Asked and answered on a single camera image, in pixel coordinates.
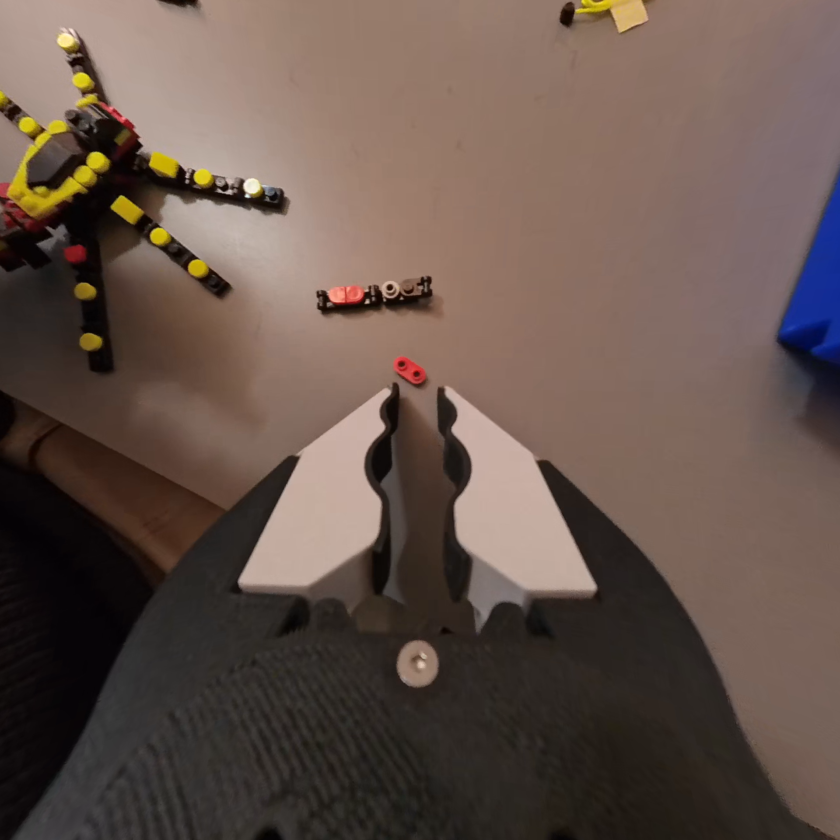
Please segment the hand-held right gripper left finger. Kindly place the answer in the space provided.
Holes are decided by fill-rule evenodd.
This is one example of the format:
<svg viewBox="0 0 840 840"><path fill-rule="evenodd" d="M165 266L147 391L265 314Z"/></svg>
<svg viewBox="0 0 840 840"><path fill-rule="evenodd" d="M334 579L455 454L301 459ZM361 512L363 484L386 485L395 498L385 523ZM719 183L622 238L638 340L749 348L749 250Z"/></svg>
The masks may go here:
<svg viewBox="0 0 840 840"><path fill-rule="evenodd" d="M390 503L400 389L383 388L296 456L238 577L240 591L333 600L353 613L382 593L392 564Z"/></svg>

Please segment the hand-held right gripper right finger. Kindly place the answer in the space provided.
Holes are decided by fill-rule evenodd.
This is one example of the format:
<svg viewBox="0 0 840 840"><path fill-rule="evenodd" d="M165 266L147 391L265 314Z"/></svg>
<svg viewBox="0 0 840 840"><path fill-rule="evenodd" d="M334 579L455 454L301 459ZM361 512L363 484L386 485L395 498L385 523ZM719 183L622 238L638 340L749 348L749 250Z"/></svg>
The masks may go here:
<svg viewBox="0 0 840 840"><path fill-rule="evenodd" d="M444 573L476 623L500 604L527 613L545 599L589 600L597 585L536 456L449 386L437 390L437 427L451 497Z"/></svg>

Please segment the black lego strip red tile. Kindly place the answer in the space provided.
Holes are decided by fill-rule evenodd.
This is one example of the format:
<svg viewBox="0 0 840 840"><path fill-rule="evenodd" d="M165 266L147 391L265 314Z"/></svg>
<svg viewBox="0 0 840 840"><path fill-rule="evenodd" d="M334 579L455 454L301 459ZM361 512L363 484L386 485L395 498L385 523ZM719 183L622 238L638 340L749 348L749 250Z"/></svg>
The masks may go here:
<svg viewBox="0 0 840 840"><path fill-rule="evenodd" d="M381 285L362 286L353 283L320 289L316 292L316 305L321 314L380 308L414 308L424 306L433 295L433 278L420 276L388 280Z"/></svg>

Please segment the yellow black lego spider model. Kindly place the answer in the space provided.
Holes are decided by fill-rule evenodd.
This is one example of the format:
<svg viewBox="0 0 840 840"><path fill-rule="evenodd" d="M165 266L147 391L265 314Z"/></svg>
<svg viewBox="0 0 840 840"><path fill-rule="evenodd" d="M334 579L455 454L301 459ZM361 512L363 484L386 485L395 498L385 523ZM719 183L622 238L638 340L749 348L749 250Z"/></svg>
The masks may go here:
<svg viewBox="0 0 840 840"><path fill-rule="evenodd" d="M79 95L75 106L45 126L7 94L1 97L2 116L29 139L13 179L1 184L1 265L6 272L47 266L50 257L41 245L59 228L66 230L63 256L80 304L79 345L89 370L104 375L113 371L114 361L98 236L103 215L122 219L215 298L231 291L215 269L131 201L126 188L144 179L271 212L283 211L287 198L257 178L225 177L144 150L134 124L109 102L84 40L63 28L56 42L72 71Z"/></svg>

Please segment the person's black sweater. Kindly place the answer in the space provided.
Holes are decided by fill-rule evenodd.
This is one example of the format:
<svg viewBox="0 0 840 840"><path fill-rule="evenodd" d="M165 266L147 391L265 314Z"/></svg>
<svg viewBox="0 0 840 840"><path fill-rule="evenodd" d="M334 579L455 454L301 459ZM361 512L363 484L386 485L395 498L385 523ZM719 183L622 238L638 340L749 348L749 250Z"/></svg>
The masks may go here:
<svg viewBox="0 0 840 840"><path fill-rule="evenodd" d="M77 743L153 587L47 479L1 470L1 838Z"/></svg>

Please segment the blue plastic bin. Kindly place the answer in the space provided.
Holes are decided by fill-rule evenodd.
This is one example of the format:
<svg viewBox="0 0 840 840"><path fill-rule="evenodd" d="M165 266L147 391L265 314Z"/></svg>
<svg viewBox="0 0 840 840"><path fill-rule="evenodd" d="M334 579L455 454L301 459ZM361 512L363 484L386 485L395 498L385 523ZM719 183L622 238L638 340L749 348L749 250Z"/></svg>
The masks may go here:
<svg viewBox="0 0 840 840"><path fill-rule="evenodd" d="M839 367L839 181L823 209L777 343L819 364Z"/></svg>

